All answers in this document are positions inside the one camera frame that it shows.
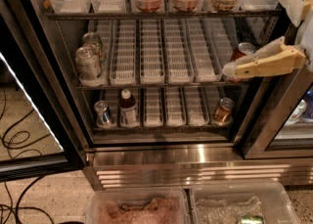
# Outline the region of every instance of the bottle cap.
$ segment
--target bottle cap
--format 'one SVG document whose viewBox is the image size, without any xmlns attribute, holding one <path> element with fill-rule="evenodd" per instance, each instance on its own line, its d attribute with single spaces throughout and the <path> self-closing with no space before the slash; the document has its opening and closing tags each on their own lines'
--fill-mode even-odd
<svg viewBox="0 0 313 224">
<path fill-rule="evenodd" d="M 121 91 L 121 97 L 123 99 L 129 99 L 130 98 L 130 91 L 128 89 L 124 89 Z"/>
</svg>

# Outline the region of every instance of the refrigerator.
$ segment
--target refrigerator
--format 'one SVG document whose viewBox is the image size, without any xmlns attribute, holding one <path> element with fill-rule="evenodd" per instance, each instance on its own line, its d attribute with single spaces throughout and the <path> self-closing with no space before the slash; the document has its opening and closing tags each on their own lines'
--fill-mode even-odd
<svg viewBox="0 0 313 224">
<path fill-rule="evenodd" d="M 58 13 L 52 0 L 0 0 L 2 60 L 60 148 L 0 161 L 0 181 L 82 169 L 94 190 L 256 178 L 311 184 L 313 123 L 303 114 L 288 120 L 307 100 L 313 73 L 304 66 L 231 82 L 221 72 L 240 42 L 260 48 L 285 36 L 293 44 L 297 27 L 277 0 L 266 1 L 271 9 L 243 0 L 246 7 L 237 11 L 210 12 L 203 2 L 183 13 L 162 0 L 160 11 L 145 13 L 122 0 L 118 12 L 93 3 L 87 12 L 81 5 Z M 156 31 L 145 33 L 150 27 Z M 88 31 L 101 34 L 106 52 L 99 86 L 82 84 L 77 72 L 75 51 Z M 156 61 L 148 67 L 144 53 L 153 43 Z M 173 74 L 173 45 L 188 57 L 179 60 L 187 73 L 182 79 Z M 213 73 L 201 68 L 199 54 L 210 56 Z M 127 63 L 132 66 L 118 76 Z M 158 75 L 146 76 L 149 71 Z M 118 105 L 125 88 L 137 102 L 132 128 L 123 125 Z M 223 98 L 234 109 L 219 124 L 213 113 Z M 97 121 L 94 105 L 101 100 L 109 102 L 113 128 Z"/>
</svg>

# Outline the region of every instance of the beverage cooler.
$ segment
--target beverage cooler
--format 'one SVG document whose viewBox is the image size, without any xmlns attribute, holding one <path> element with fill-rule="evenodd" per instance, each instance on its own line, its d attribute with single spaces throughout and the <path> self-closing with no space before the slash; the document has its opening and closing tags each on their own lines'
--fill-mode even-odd
<svg viewBox="0 0 313 224">
<path fill-rule="evenodd" d="M 279 0 L 0 0 L 0 8 L 1 58 L 59 148 L 1 159 L 1 181 L 82 169 L 95 190 L 312 183 L 309 58 L 278 75 L 224 72 L 244 53 L 240 43 L 247 56 L 271 42 L 294 45 L 299 25 Z M 102 45 L 80 49 L 87 32 Z M 79 49 L 98 51 L 93 80 Z M 128 114 L 125 90 L 135 99 Z"/>
</svg>

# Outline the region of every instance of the refrigerator door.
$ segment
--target refrigerator door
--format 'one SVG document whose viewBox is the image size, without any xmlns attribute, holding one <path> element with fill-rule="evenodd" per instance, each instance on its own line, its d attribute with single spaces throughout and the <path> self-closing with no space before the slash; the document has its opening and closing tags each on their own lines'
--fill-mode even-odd
<svg viewBox="0 0 313 224">
<path fill-rule="evenodd" d="M 313 73 L 282 76 L 244 144 L 245 158 L 312 157 Z"/>
<path fill-rule="evenodd" d="M 58 70 L 51 67 L 52 58 L 43 51 L 21 5 L 21 0 L 0 0 L 2 68 L 7 67 L 12 72 L 19 90 L 15 93 L 11 87 L 10 92 L 8 86 L 1 86 L 0 181 L 81 169 L 86 160 L 82 148 L 85 137 L 78 127 L 67 93 L 61 89 L 62 80 L 56 78 Z M 12 98 L 18 94 L 22 94 L 22 101 Z M 27 109 L 30 113 L 24 116 Z M 21 121 L 25 130 L 19 130 L 17 126 Z M 35 134 L 43 129 L 43 136 L 28 138 L 27 131 L 36 127 Z M 37 141 L 46 138 L 49 139 L 46 147 L 36 146 Z"/>
</svg>

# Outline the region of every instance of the light strip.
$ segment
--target light strip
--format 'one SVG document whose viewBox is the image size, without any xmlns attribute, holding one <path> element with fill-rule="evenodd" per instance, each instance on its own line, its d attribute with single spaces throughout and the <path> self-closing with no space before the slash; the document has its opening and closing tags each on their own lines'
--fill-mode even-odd
<svg viewBox="0 0 313 224">
<path fill-rule="evenodd" d="M 62 151 L 64 151 L 63 147 L 61 146 L 59 140 L 57 139 L 57 137 L 55 136 L 55 134 L 51 131 L 50 126 L 48 125 L 48 123 L 46 122 L 46 120 L 44 119 L 44 117 L 41 115 L 41 113 L 39 112 L 38 108 L 33 104 L 30 96 L 26 93 L 25 89 L 23 88 L 22 84 L 20 83 L 20 81 L 18 80 L 18 78 L 16 77 L 14 71 L 10 68 L 9 64 L 7 63 L 6 59 L 4 58 L 4 56 L 2 55 L 2 53 L 0 52 L 0 59 L 5 63 L 5 65 L 7 66 L 8 71 L 10 72 L 10 74 L 15 78 L 16 82 L 18 83 L 19 87 L 22 89 L 22 91 L 24 92 L 25 96 L 28 98 L 28 100 L 30 101 L 32 107 L 34 108 L 34 110 L 38 113 L 39 118 L 44 122 L 45 126 L 47 127 L 48 131 L 50 132 L 50 134 L 52 135 L 52 137 L 55 139 L 55 142 L 59 145 L 60 149 Z"/>
</svg>

